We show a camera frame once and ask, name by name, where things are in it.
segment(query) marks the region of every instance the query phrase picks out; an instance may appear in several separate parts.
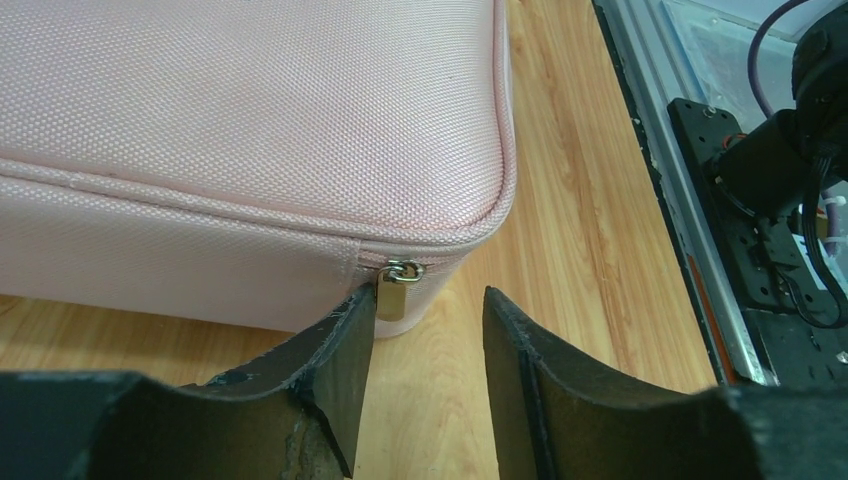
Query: black mounting plate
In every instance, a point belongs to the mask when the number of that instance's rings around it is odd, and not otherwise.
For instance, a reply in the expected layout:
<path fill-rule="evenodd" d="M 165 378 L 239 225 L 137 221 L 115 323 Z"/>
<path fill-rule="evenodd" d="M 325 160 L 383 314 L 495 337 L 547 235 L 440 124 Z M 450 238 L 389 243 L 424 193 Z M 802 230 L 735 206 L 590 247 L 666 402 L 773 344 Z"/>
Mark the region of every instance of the black mounting plate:
<path fill-rule="evenodd" d="M 788 269 L 817 317 L 836 318 L 836 302 L 816 286 L 787 221 L 764 224 L 745 215 L 711 173 L 712 162 L 723 151 L 725 140 L 743 133 L 735 117 L 726 110 L 686 99 L 673 100 L 668 113 L 760 363 L 783 385 L 848 382 L 848 366 L 836 358 L 844 350 L 848 335 L 804 322 L 771 268 L 772 262 L 778 261 L 784 271 Z"/>

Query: textured pink fabric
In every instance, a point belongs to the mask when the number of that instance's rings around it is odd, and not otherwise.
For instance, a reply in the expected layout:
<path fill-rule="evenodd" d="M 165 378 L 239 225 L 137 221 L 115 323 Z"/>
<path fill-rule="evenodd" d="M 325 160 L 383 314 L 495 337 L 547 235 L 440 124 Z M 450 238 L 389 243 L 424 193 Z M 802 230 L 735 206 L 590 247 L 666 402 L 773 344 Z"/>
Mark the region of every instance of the textured pink fabric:
<path fill-rule="evenodd" d="M 506 40 L 501 0 L 3 2 L 0 292 L 297 331 L 368 242 L 443 259 L 405 331 L 509 211 Z"/>

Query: pink bag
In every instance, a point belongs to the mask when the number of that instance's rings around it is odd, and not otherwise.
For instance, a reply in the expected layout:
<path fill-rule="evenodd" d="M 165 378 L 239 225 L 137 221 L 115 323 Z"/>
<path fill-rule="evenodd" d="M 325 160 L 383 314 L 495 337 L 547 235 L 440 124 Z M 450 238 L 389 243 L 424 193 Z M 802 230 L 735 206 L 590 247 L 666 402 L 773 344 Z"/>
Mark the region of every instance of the pink bag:
<path fill-rule="evenodd" d="M 300 331 L 423 316 L 509 212 L 503 0 L 8 0 L 0 293 Z"/>

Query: zipper slider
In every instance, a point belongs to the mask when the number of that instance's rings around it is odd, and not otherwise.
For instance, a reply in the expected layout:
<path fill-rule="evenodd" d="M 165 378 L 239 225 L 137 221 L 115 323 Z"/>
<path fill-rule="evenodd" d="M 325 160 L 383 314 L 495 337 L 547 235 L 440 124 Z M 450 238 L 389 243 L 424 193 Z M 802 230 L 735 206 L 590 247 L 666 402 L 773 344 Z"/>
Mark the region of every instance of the zipper slider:
<path fill-rule="evenodd" d="M 397 322 L 406 315 L 406 291 L 424 277 L 424 265 L 411 260 L 389 260 L 377 272 L 377 318 Z"/>

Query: wooden table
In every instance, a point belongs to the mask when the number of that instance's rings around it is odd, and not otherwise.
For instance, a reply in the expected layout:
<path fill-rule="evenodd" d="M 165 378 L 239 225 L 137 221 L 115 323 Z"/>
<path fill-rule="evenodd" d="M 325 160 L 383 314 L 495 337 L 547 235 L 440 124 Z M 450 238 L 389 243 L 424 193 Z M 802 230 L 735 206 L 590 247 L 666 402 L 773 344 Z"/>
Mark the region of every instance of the wooden table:
<path fill-rule="evenodd" d="M 715 383 L 589 0 L 510 0 L 519 186 L 498 235 L 425 321 L 377 342 L 356 478 L 497 478 L 486 285 L 597 359 L 664 387 Z M 130 368 L 204 382 L 286 334 L 0 297 L 0 368 Z"/>

